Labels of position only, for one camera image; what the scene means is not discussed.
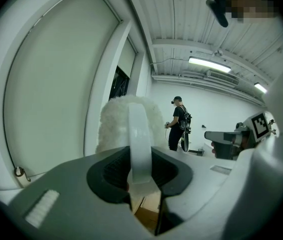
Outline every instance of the white panel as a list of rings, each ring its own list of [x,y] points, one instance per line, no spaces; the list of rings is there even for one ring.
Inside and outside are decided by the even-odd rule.
[[[117,24],[103,0],[63,0],[20,47],[7,82],[4,124],[12,160],[29,176],[84,156],[90,91]]]
[[[90,106],[88,107],[85,127],[84,154],[90,156],[96,153],[100,114],[109,101],[114,74],[120,56],[132,28],[130,20],[124,20],[115,29],[101,56],[98,69],[91,89]]]
[[[131,45],[131,43],[126,40],[125,44],[123,45],[119,61],[118,61],[118,67],[130,78],[132,67],[135,59],[135,52]]]
[[[152,66],[144,52],[136,55],[129,80],[127,95],[147,96],[152,87]]]

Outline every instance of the backpack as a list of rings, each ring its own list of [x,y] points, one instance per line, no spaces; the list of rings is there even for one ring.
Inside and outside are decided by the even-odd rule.
[[[191,121],[192,116],[190,113],[187,112],[187,108],[184,108],[183,106],[180,106],[184,112],[183,114],[183,120],[180,120],[179,128],[186,133],[191,133]]]

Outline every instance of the gray machine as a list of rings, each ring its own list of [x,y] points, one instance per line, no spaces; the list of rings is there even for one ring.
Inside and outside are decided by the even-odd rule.
[[[157,239],[240,239],[257,231],[283,197],[283,136],[241,152],[237,161],[152,147],[161,190]],[[4,211],[32,239],[150,239],[131,212],[130,147],[65,162],[26,187]],[[49,191],[58,197],[40,223],[29,214]]]
[[[204,136],[212,141],[216,158],[232,160],[270,135],[265,113],[261,112],[237,123],[234,132],[206,131]]]

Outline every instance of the man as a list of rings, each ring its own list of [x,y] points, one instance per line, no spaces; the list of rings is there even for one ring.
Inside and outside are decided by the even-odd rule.
[[[180,129],[180,123],[184,118],[186,108],[183,105],[182,98],[180,96],[176,96],[171,103],[176,108],[172,115],[173,120],[171,121],[171,123],[165,125],[165,127],[171,128],[168,139],[169,149],[177,151],[178,142],[180,141],[184,133],[184,130]]]
[[[276,130],[272,130],[272,125],[275,123],[274,119],[269,121],[268,127],[271,133],[276,134]]]

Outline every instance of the fluorescent light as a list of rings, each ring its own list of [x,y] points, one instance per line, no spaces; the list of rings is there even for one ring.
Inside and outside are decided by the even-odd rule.
[[[212,61],[202,59],[202,58],[189,57],[188,62],[193,63],[193,64],[202,65],[205,67],[209,67],[211,69],[220,70],[226,73],[232,70],[229,66],[224,66],[222,64],[212,62]]]
[[[264,94],[267,93],[267,90],[266,90],[264,87],[262,87],[259,82],[255,83],[254,86],[255,86],[257,89],[261,90]]]

